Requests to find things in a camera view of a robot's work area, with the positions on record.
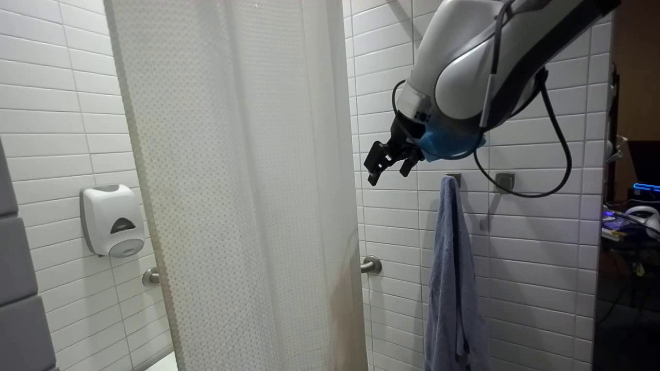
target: hanging towel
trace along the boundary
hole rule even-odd
[[[472,248],[454,177],[442,181],[435,232],[427,371],[488,371],[488,331],[478,317]]]

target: white tile wall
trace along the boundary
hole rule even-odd
[[[384,274],[364,281],[369,366],[424,370],[437,187],[443,174],[460,171],[494,370],[588,370],[611,23],[599,23],[549,64],[552,98],[576,164],[561,193],[496,196],[471,158],[419,166],[409,179],[391,171],[372,187],[362,160],[376,139],[388,139],[391,89],[407,79],[437,4],[345,0],[362,253],[384,260]],[[491,171],[517,171],[518,190],[529,191],[548,190],[563,174],[541,101],[496,130],[482,158]],[[482,232],[490,210],[490,232]]]
[[[0,0],[0,139],[62,371],[131,371],[171,351],[136,258],[89,253],[78,191],[138,190],[102,0]]]

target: robotic arm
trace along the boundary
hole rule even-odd
[[[383,171],[399,160],[405,160],[401,174],[409,175],[424,158],[472,154],[485,133],[514,118],[539,92],[557,123],[544,91],[544,64],[618,4],[443,0],[409,81],[392,91],[392,136],[387,145],[374,143],[366,158],[369,183],[376,186]]]

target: metal handle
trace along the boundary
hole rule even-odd
[[[366,274],[380,274],[384,273],[384,264],[377,258],[366,256],[359,270]]]
[[[162,274],[160,274],[160,269],[152,269],[143,274],[143,285],[144,287],[157,287],[162,285]]]

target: shower curtain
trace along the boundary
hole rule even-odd
[[[366,366],[338,0],[108,0],[180,368]]]

